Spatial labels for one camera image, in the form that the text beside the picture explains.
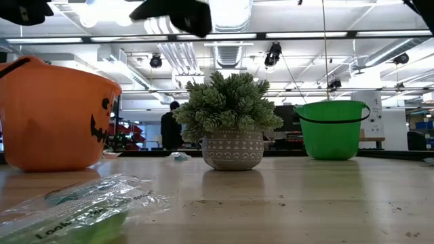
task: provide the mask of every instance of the black handle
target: black handle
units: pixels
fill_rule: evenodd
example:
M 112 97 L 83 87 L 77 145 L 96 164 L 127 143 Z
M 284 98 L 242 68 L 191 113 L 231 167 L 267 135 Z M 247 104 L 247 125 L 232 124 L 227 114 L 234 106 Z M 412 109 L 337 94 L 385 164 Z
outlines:
M 317 121 L 317 120 L 313 120 L 313 119 L 304 118 L 303 116 L 299 115 L 296 111 L 294 111 L 294 112 L 300 117 L 300 119 L 311 122 L 311 123 L 323 123 L 323 124 L 356 123 L 356 122 L 364 121 L 365 119 L 369 118 L 369 116 L 371 115 L 371 109 L 368 106 L 366 106 L 366 108 L 368 109 L 369 114 L 366 115 L 365 117 L 360 118 L 360 119 L 348 119 L 348 120 L 344 120 L 344 121 Z
M 0 79 L 27 62 L 30 62 L 30 58 L 20 59 L 19 61 L 12 63 L 8 67 L 4 68 L 3 70 L 0 70 Z

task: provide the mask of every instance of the potted plant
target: potted plant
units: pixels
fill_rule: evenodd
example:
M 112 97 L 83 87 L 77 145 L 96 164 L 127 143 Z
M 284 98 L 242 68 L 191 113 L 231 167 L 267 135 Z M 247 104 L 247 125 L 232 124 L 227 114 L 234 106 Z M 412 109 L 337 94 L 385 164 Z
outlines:
M 182 137 L 203 140 L 203 159 L 214 169 L 251 169 L 262 160 L 262 132 L 283 125 L 274 103 L 262 98 L 270 84 L 255 84 L 249 73 L 225 79 L 215 72 L 210 78 L 210 84 L 189 82 L 190 100 L 174 111 L 177 122 L 186 125 Z

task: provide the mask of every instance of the table surface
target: table surface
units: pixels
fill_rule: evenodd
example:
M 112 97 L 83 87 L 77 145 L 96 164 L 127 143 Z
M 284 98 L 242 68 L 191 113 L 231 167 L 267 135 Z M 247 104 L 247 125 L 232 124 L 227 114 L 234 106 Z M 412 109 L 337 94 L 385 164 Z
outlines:
M 200 158 L 120 158 L 54 174 L 1 166 L 0 211 L 123 173 L 154 179 L 151 187 L 175 201 L 114 244 L 433 243 L 433 170 L 415 161 L 306 157 L 264 158 L 252 171 L 214 171 Z

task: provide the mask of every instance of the security camera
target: security camera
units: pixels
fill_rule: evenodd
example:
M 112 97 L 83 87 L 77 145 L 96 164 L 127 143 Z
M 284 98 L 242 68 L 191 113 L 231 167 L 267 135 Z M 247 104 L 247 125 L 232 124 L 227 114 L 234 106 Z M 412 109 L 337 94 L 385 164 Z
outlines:
M 282 47 L 280 46 L 280 43 L 273 42 L 273 44 L 270 47 L 270 50 L 267 52 L 267 56 L 265 58 L 265 66 L 271 67 L 275 66 L 277 61 L 279 61 L 279 55 L 282 53 Z
M 161 61 L 160 54 L 153 54 L 149 65 L 153 68 L 159 68 L 163 62 Z

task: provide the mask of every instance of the green leaves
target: green leaves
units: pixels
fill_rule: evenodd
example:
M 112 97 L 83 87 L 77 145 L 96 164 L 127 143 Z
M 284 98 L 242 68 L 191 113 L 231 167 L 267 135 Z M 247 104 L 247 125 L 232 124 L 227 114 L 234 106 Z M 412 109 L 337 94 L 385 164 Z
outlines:
M 237 112 L 239 114 L 247 114 L 253 108 L 253 99 L 246 97 L 241 98 L 237 104 Z
M 237 125 L 240 130 L 251 130 L 255 128 L 255 121 L 249 115 L 241 115 Z
M 189 102 L 174 111 L 177 122 L 186 124 L 184 140 L 196 142 L 206 132 L 220 127 L 240 130 L 269 130 L 281 127 L 283 121 L 274 115 L 275 105 L 262 99 L 270 88 L 267 81 L 253 82 L 249 73 L 224 78 L 215 72 L 210 84 L 188 82 Z
M 202 92 L 203 101 L 210 106 L 218 110 L 224 109 L 226 106 L 226 97 L 218 92 L 216 88 L 209 88 Z
M 218 129 L 221 124 L 222 121 L 219 115 L 213 114 L 203 122 L 203 128 L 208 132 L 213 132 L 215 129 Z
M 228 110 L 220 113 L 220 120 L 222 125 L 232 127 L 236 124 L 237 112 Z
M 210 116 L 210 113 L 206 109 L 201 109 L 196 112 L 195 119 L 199 123 L 205 122 L 205 120 Z

